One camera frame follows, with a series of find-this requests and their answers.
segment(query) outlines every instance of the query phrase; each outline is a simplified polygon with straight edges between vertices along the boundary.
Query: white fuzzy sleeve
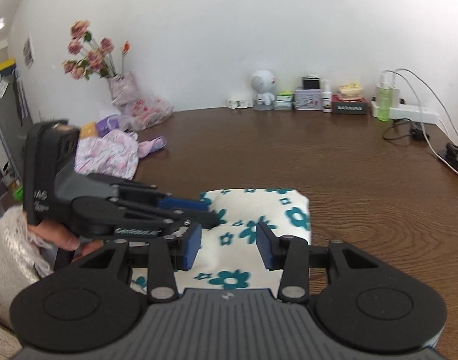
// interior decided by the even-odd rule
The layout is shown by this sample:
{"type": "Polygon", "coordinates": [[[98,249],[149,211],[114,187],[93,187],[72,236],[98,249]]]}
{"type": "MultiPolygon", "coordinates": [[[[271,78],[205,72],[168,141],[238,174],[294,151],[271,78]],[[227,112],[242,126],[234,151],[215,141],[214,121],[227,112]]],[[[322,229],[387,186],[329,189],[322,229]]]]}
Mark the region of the white fuzzy sleeve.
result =
{"type": "Polygon", "coordinates": [[[21,349],[21,345],[7,330],[0,327],[0,360],[6,360],[21,349]]]}
{"type": "Polygon", "coordinates": [[[27,231],[22,207],[12,207],[0,218],[0,321],[11,327],[9,307],[24,288],[50,273],[38,247],[47,243],[27,231]]]}

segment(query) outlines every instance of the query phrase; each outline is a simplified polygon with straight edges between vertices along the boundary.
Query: paper notice on wall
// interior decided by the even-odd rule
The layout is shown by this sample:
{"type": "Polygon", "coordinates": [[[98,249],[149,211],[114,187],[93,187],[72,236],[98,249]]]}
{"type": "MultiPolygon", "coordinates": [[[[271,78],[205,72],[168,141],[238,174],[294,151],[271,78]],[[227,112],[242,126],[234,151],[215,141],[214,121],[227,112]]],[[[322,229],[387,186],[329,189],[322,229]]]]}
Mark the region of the paper notice on wall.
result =
{"type": "Polygon", "coordinates": [[[4,96],[4,93],[6,92],[7,86],[9,85],[9,82],[6,80],[1,80],[0,81],[0,99],[4,96]]]}

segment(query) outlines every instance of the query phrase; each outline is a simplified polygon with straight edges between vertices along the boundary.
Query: purple package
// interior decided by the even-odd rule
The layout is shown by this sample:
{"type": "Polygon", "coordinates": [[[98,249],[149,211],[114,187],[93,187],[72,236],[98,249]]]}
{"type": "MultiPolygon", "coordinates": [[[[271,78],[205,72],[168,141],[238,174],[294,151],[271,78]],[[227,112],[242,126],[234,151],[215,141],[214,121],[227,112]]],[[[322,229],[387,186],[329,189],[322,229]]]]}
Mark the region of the purple package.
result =
{"type": "Polygon", "coordinates": [[[119,128],[119,115],[111,115],[102,120],[99,120],[95,124],[95,128],[97,128],[97,133],[99,137],[103,137],[110,133],[112,130],[119,128]]]}

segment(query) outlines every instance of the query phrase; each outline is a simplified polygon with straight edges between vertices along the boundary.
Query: spray bottle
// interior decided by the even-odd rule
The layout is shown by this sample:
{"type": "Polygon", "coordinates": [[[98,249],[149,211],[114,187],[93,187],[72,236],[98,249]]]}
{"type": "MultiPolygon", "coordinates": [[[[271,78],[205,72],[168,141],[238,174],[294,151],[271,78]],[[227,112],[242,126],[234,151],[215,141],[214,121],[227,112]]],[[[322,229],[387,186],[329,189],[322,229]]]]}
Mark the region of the spray bottle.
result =
{"type": "Polygon", "coordinates": [[[381,87],[379,88],[379,110],[377,112],[377,118],[382,122],[388,122],[390,120],[391,106],[392,106],[392,91],[387,82],[387,75],[383,74],[381,79],[381,87]]]}
{"type": "Polygon", "coordinates": [[[332,92],[329,86],[329,80],[324,80],[324,89],[321,94],[322,106],[324,112],[332,112],[332,92]]]}

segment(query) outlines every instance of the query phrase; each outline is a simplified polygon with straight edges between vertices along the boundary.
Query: wooden table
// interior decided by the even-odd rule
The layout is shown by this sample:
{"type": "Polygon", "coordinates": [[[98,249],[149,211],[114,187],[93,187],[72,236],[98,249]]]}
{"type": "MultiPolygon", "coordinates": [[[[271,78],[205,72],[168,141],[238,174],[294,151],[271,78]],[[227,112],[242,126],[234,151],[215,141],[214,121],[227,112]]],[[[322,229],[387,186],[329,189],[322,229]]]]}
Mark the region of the wooden table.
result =
{"type": "MultiPolygon", "coordinates": [[[[382,140],[388,126],[311,111],[178,112],[141,134],[168,145],[140,162],[136,179],[184,198],[296,188],[310,199],[313,244],[343,239],[441,293],[448,321],[438,351],[458,360],[458,176],[425,142],[382,140]]],[[[443,147],[444,134],[428,131],[443,147]]]]}

